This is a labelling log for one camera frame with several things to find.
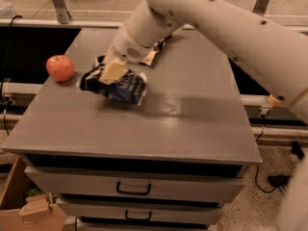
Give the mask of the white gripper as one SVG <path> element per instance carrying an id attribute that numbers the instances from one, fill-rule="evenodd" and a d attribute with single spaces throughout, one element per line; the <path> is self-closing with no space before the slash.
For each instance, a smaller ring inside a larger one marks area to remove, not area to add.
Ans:
<path id="1" fill-rule="evenodd" d="M 140 63 L 151 51 L 153 38 L 137 35 L 127 27 L 121 27 L 108 48 L 98 81 L 104 85 L 116 83 L 127 72 L 127 63 Z"/>

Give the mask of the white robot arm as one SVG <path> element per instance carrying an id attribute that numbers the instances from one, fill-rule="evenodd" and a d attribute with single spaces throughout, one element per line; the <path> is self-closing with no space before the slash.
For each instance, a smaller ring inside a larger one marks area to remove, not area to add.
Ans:
<path id="1" fill-rule="evenodd" d="M 139 62 L 185 24 L 263 86 L 271 104 L 308 123 L 308 38 L 223 0 L 143 0 L 115 34 L 107 67 Z"/>

